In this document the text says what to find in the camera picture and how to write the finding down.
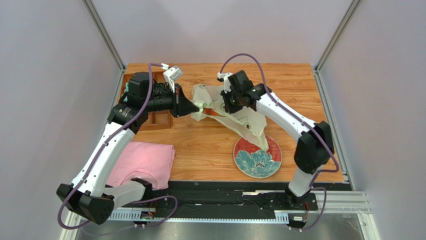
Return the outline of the fake papaya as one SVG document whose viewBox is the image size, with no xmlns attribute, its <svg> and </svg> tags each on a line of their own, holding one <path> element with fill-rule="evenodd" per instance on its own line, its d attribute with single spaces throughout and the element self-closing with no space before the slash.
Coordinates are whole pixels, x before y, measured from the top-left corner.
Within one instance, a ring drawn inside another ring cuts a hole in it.
<svg viewBox="0 0 426 240">
<path fill-rule="evenodd" d="M 215 116 L 215 117 L 220 117 L 221 115 L 219 113 L 217 113 L 216 111 L 214 111 L 212 108 L 204 108 L 202 111 L 203 114 L 207 115 L 207 116 Z"/>
</svg>

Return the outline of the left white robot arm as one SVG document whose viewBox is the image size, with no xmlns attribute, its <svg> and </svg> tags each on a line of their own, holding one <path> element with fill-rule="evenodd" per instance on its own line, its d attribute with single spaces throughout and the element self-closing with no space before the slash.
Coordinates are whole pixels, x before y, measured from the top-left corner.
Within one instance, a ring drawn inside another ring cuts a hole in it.
<svg viewBox="0 0 426 240">
<path fill-rule="evenodd" d="M 149 72 L 132 75 L 128 90 L 111 109 L 102 137 L 87 163 L 71 183 L 58 186 L 56 195 L 62 201 L 61 209 L 67 208 L 87 222 L 101 225 L 113 210 L 142 200 L 145 192 L 152 190 L 150 183 L 138 178 L 116 187 L 107 185 L 107 180 L 149 113 L 169 111 L 178 118 L 199 111 L 176 83 L 182 74 L 173 66 L 163 73 L 164 82 L 157 82 Z"/>
</svg>

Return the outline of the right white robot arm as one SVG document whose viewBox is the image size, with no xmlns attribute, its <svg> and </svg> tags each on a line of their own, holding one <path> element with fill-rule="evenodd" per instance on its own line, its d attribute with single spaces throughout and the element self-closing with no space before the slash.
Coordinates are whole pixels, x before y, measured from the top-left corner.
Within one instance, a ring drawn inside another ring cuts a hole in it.
<svg viewBox="0 0 426 240">
<path fill-rule="evenodd" d="M 320 170 L 334 156 L 334 143 L 330 125 L 304 117 L 280 100 L 265 83 L 254 85 L 247 74 L 240 70 L 236 73 L 217 74 L 217 80 L 223 83 L 220 93 L 229 114 L 243 108 L 251 108 L 263 114 L 296 142 L 294 162 L 297 170 L 286 187 L 284 199 L 291 208 L 303 204 Z"/>
</svg>

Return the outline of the wooden divider tray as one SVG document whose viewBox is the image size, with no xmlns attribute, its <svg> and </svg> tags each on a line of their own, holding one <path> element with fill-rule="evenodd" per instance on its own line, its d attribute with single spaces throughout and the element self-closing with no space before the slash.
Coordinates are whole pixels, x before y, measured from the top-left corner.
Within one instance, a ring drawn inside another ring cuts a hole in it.
<svg viewBox="0 0 426 240">
<path fill-rule="evenodd" d="M 124 73 L 120 95 L 126 92 L 127 83 L 129 82 L 132 75 L 133 73 Z M 150 112 L 148 114 L 148 120 L 141 125 L 139 131 L 171 129 L 173 125 L 174 125 L 174 118 L 168 110 Z"/>
</svg>

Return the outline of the pink folded cloth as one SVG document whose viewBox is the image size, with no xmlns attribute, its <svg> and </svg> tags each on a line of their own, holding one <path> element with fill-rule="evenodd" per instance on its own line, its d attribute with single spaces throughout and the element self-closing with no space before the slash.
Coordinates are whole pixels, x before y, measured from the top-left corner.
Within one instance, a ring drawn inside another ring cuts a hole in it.
<svg viewBox="0 0 426 240">
<path fill-rule="evenodd" d="M 152 184 L 155 190 L 169 187 L 176 150 L 170 144 L 131 141 L 119 156 L 106 184 L 124 185 L 133 178 Z"/>
</svg>

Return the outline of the red teal floral plate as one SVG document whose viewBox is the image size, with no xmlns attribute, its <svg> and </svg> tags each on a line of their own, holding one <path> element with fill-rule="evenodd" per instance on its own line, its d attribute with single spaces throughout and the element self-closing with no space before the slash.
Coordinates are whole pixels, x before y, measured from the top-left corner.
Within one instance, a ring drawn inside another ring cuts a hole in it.
<svg viewBox="0 0 426 240">
<path fill-rule="evenodd" d="M 270 136 L 266 136 L 266 140 L 267 150 L 259 148 L 242 137 L 234 145 L 233 160 L 236 167 L 251 178 L 269 178 L 282 165 L 283 153 L 278 143 Z"/>
</svg>

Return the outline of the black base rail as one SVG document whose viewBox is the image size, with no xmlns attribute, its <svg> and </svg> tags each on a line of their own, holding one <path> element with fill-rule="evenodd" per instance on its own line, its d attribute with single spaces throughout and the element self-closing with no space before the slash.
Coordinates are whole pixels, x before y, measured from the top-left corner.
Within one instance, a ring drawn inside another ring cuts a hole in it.
<svg viewBox="0 0 426 240">
<path fill-rule="evenodd" d="M 154 209 L 155 216 L 213 220 L 267 220 L 275 211 L 313 213 L 320 209 L 314 193 L 298 204 L 287 196 L 287 182 L 169 181 L 168 188 L 154 190 L 139 207 Z"/>
</svg>

